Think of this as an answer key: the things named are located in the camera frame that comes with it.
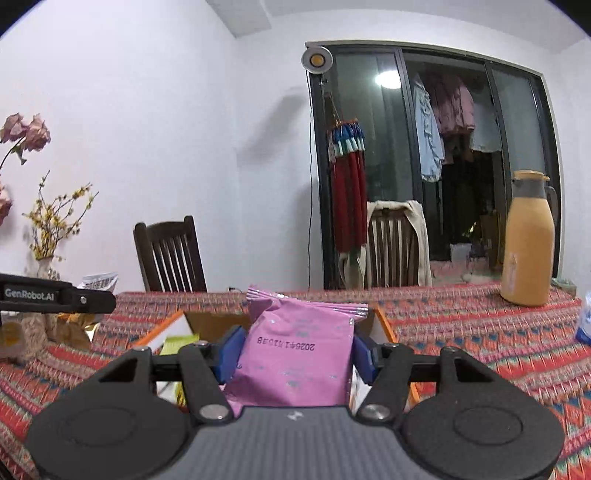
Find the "jug handle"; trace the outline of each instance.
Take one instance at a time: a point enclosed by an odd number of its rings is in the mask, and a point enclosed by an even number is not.
[[[558,222],[558,195],[556,195],[556,190],[554,190],[550,185],[546,187],[546,196],[550,201],[550,212],[552,213],[552,218],[554,219],[554,226],[556,226]]]

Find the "pink flower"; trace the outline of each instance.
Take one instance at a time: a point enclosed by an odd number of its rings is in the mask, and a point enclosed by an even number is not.
[[[4,219],[8,216],[11,206],[12,200],[8,197],[5,188],[0,184],[0,225],[4,223]]]
[[[6,118],[6,122],[2,129],[0,129],[0,143],[7,141],[15,142],[24,138],[27,134],[28,127],[22,123],[22,115],[15,113]]]
[[[37,114],[33,117],[33,121],[29,124],[25,140],[20,145],[20,150],[37,150],[38,152],[51,142],[51,135],[45,126],[45,122],[41,120],[41,115]]]

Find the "table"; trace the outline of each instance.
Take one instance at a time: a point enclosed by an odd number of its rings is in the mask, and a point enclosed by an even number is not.
[[[289,294],[377,304],[400,342],[436,354],[455,345],[542,401],[567,442],[556,480],[591,478],[591,348],[573,341],[580,300],[552,289],[543,307],[505,302],[498,284]],[[242,293],[124,293],[100,325],[92,351],[50,343],[35,360],[0,364],[0,460],[19,480],[38,478],[22,441],[32,416],[128,349],[178,309],[244,312]],[[423,397],[433,386],[419,384]]]

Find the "floor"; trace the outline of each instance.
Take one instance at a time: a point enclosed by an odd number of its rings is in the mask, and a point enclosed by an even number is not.
[[[430,264],[435,287],[461,283],[488,283],[501,279],[501,272],[492,272],[486,258],[475,258],[466,263],[432,260]]]

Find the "metal screw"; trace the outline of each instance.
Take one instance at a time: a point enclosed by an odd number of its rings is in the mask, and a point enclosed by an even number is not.
[[[223,405],[212,403],[201,407],[199,414],[208,420],[223,420],[230,415],[230,410]]]
[[[383,421],[390,416],[390,409],[383,405],[372,403],[361,409],[361,416],[367,420]]]

